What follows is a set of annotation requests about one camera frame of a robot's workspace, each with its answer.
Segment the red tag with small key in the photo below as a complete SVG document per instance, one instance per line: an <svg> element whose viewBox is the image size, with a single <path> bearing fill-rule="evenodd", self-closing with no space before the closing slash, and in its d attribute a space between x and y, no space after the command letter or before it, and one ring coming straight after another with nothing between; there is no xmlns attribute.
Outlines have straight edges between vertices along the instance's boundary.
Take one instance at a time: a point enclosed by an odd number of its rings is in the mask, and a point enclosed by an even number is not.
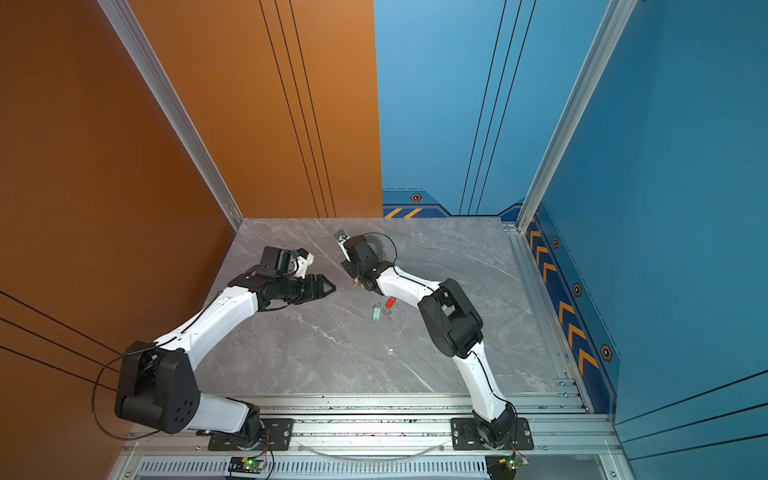
<svg viewBox="0 0 768 480"><path fill-rule="evenodd" d="M394 297L389 297L388 300L385 302L384 314L387 317L392 316L392 308L394 307L395 303L396 303L396 299Z"/></svg>

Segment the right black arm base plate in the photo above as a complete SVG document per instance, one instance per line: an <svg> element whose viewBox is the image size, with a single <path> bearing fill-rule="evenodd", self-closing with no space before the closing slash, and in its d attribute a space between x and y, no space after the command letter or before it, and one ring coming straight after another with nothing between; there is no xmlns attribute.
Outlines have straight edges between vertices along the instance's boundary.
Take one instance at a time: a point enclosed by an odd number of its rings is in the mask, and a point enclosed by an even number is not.
<svg viewBox="0 0 768 480"><path fill-rule="evenodd" d="M526 418L518 417L509 423L506 431L475 418L450 420L452 447L457 451L517 450L532 451L533 435Z"/></svg>

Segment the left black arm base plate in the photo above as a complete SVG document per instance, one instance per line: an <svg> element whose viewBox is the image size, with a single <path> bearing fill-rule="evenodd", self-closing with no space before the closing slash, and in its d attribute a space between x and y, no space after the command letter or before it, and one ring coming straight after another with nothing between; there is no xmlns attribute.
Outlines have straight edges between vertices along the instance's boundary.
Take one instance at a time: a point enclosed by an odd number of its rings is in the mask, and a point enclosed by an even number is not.
<svg viewBox="0 0 768 480"><path fill-rule="evenodd" d="M285 452L291 445L295 421L292 418L266 418L256 425L250 436L212 433L209 436L209 451L256 451L268 448L272 452Z"/></svg>

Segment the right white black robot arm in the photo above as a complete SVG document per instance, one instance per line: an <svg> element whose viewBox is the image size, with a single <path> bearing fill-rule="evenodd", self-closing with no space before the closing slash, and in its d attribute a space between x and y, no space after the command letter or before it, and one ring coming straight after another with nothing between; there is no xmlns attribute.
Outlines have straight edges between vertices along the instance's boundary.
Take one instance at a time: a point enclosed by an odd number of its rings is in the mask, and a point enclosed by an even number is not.
<svg viewBox="0 0 768 480"><path fill-rule="evenodd" d="M342 267L368 291L417 308L436 348L456 364L471 398L472 414L482 445L513 447L518 412L498 386L487 360L481 315L453 280L428 280L406 272L374 246L366 234L334 237L344 254Z"/></svg>

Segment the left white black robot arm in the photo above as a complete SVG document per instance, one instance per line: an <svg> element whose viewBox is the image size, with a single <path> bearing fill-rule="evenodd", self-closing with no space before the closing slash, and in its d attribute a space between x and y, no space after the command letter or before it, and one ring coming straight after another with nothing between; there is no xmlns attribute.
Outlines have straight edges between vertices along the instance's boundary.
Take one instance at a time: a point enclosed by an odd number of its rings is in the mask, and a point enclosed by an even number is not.
<svg viewBox="0 0 768 480"><path fill-rule="evenodd" d="M235 449L265 447L268 431L259 406L202 392L195 371L244 321L334 293L329 279L309 272L312 262L305 249L266 247L258 263L189 320L152 342L131 344L116 360L115 415L151 434L191 430Z"/></svg>

